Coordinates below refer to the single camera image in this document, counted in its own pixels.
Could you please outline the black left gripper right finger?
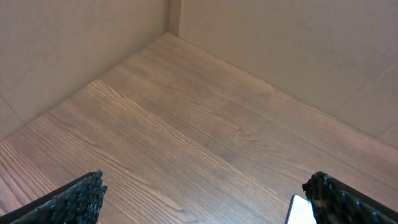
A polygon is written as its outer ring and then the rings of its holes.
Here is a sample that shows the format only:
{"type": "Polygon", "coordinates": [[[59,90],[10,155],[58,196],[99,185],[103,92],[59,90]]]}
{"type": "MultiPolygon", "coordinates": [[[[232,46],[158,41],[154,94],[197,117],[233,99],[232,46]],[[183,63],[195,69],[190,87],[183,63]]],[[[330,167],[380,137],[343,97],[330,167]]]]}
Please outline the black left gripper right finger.
{"type": "Polygon", "coordinates": [[[397,224],[397,212],[324,172],[302,189],[317,224],[397,224]]]}

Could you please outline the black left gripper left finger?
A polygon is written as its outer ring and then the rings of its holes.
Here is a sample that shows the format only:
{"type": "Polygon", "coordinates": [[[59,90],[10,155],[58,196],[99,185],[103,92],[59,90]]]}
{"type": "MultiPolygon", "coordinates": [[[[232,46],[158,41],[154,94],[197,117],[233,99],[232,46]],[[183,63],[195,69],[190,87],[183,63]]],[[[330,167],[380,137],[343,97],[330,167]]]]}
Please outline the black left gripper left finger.
{"type": "Polygon", "coordinates": [[[100,170],[1,216],[2,224],[96,224],[107,186],[100,170]]]}

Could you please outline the blue Galaxy smartphone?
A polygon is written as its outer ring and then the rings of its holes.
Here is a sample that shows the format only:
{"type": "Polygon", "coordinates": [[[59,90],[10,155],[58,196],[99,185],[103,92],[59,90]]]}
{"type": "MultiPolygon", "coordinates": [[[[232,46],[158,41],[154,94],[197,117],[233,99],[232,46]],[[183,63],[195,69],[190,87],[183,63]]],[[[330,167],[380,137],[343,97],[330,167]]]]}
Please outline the blue Galaxy smartphone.
{"type": "Polygon", "coordinates": [[[293,195],[285,224],[316,224],[312,204],[300,195],[293,195]]]}

